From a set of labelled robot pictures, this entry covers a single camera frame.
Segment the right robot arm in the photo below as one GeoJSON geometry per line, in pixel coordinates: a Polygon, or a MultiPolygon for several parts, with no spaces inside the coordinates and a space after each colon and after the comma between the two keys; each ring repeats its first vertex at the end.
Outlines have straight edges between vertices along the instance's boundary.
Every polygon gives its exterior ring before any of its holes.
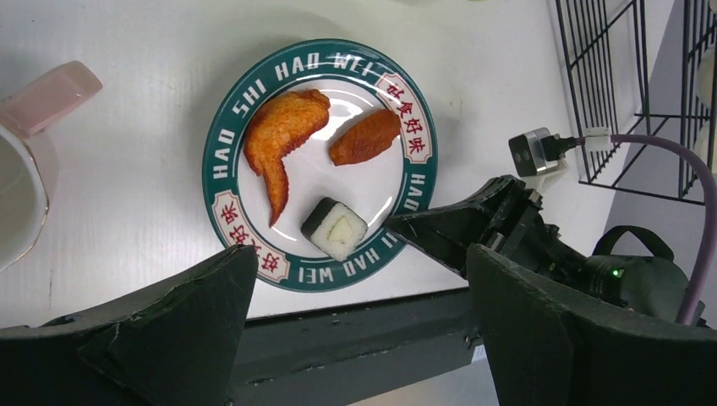
{"type": "Polygon", "coordinates": [[[542,197],[503,175],[458,203],[388,217],[401,241],[468,278],[468,248],[482,244],[528,270],[606,303],[674,321],[688,285],[674,253],[654,232],[615,226],[584,256],[540,215],[542,197]]]}

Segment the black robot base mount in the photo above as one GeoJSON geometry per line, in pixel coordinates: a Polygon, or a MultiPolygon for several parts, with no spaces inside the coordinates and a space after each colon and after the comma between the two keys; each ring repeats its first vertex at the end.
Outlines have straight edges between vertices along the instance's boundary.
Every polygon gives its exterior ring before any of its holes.
{"type": "Polygon", "coordinates": [[[228,405],[345,405],[467,365],[480,343],[467,288],[246,323],[228,405]]]}

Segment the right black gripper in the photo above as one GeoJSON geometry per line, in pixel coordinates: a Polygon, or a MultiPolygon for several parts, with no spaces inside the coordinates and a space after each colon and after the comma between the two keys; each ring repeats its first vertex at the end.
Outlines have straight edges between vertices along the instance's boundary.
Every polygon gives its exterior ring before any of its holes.
{"type": "Polygon", "coordinates": [[[393,215],[385,228],[460,277],[468,248],[482,244],[528,270],[571,288],[585,257],[560,240],[540,214],[542,196],[512,175],[491,178],[468,198],[443,207],[393,215]]]}

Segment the white plate teal rim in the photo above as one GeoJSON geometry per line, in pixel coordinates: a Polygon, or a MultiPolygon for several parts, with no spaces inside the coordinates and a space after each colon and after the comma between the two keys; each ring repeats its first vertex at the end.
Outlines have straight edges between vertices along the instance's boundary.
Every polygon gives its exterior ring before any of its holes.
{"type": "Polygon", "coordinates": [[[397,258],[404,244],[384,221],[429,206],[437,157],[437,132],[428,103],[398,63],[355,41],[302,41],[253,65],[217,110],[202,161],[205,207],[224,245],[255,248],[261,281],[300,293],[334,291],[363,281],[397,258]],[[265,181],[244,155],[245,132],[271,99],[311,89],[330,99],[330,118],[283,158],[289,199],[271,227],[265,181]],[[401,121],[391,147],[367,162],[335,166],[329,157],[331,145],[362,118],[382,109],[392,110],[401,121]],[[345,261],[332,259],[300,231],[324,197],[350,207],[368,225],[345,261]]]}

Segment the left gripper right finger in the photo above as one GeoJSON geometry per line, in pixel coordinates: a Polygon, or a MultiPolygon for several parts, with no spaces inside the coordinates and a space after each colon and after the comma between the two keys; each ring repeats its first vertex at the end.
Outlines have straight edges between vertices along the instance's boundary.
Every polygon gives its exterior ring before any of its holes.
{"type": "Polygon", "coordinates": [[[466,269],[500,404],[715,404],[714,330],[620,309],[480,244],[466,269]]]}

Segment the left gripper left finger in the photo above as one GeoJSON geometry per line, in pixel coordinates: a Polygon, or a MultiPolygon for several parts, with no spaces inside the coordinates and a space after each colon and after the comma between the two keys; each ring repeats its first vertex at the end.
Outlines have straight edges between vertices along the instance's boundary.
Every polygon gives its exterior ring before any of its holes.
{"type": "Polygon", "coordinates": [[[2,329],[2,404],[225,404],[257,269],[236,245],[119,299],[2,329]]]}

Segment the pink white mug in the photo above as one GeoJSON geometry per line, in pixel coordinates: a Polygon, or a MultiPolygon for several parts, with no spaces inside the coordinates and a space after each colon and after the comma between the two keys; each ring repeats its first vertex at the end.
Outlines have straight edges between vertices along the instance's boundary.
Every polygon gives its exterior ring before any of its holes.
{"type": "Polygon", "coordinates": [[[1,269],[30,252],[41,234],[49,197],[26,140],[54,125],[102,89],[74,60],[50,69],[1,100],[1,269]]]}

